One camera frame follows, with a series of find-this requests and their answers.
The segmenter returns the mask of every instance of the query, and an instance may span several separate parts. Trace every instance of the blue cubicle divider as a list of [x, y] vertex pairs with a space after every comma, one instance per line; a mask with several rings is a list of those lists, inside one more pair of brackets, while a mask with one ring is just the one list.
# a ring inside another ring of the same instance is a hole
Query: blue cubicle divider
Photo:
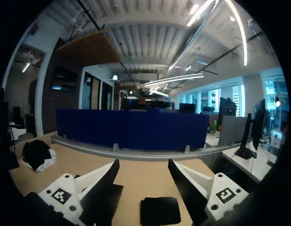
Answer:
[[95, 145], [142, 150], [203, 148], [208, 115], [57, 109], [58, 135]]

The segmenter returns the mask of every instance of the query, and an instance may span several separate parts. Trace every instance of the brick wall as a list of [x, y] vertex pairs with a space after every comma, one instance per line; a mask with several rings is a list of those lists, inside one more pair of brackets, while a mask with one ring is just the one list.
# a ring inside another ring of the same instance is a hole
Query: brick wall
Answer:
[[[52, 87], [52, 76], [56, 66], [63, 67], [73, 73], [78, 75], [77, 88], [75, 93], [53, 90]], [[57, 122], [55, 109], [57, 108], [78, 108], [78, 96], [79, 96], [79, 87], [80, 87], [80, 77], [82, 67], [76, 65], [75, 63], [69, 61], [68, 59], [52, 53], [43, 87], [43, 97], [42, 97], [42, 120], [43, 120], [43, 131], [44, 134], [51, 133], [57, 130]]]

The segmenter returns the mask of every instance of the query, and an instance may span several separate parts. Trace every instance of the green bottle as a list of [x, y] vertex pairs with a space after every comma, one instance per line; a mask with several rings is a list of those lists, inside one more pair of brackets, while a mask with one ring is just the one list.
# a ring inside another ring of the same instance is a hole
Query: green bottle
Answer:
[[217, 121], [215, 120], [213, 123], [213, 133], [215, 133], [217, 130]]

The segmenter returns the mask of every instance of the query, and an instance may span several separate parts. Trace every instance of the black garment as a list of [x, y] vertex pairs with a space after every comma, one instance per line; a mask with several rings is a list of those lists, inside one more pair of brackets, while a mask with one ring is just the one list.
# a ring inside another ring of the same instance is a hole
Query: black garment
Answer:
[[51, 159], [49, 146], [41, 140], [26, 143], [23, 148], [23, 160], [28, 162], [33, 170], [44, 164], [44, 159]]
[[145, 198], [141, 201], [142, 226], [178, 224], [181, 222], [177, 199], [173, 197]]

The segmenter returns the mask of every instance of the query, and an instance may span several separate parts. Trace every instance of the window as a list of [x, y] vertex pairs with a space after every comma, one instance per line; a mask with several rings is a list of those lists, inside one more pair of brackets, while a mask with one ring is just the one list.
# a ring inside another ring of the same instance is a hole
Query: window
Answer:
[[208, 91], [200, 93], [201, 107], [202, 111], [203, 107], [208, 107]]
[[[264, 82], [266, 89], [266, 108], [270, 113], [270, 120], [273, 121], [273, 129], [283, 130], [289, 112], [288, 91], [284, 76], [274, 76]], [[275, 98], [281, 101], [281, 106], [275, 106]]]
[[240, 85], [241, 87], [241, 112], [240, 112], [240, 116], [241, 117], [245, 117], [245, 88], [244, 88], [244, 84]]
[[213, 107], [215, 112], [219, 112], [221, 89], [210, 90], [208, 92], [208, 106]]
[[233, 99], [232, 101], [237, 106], [236, 117], [240, 116], [240, 89], [239, 86], [233, 86]]
[[232, 101], [237, 106], [236, 117], [245, 117], [245, 88], [243, 84], [233, 86], [233, 99]]
[[193, 93], [191, 94], [191, 103], [195, 104], [195, 108], [196, 108], [196, 113], [197, 113], [197, 107], [198, 107], [198, 93]]
[[185, 104], [189, 104], [188, 98], [189, 98], [189, 95], [185, 95], [185, 96], [184, 96], [183, 103], [185, 103]]

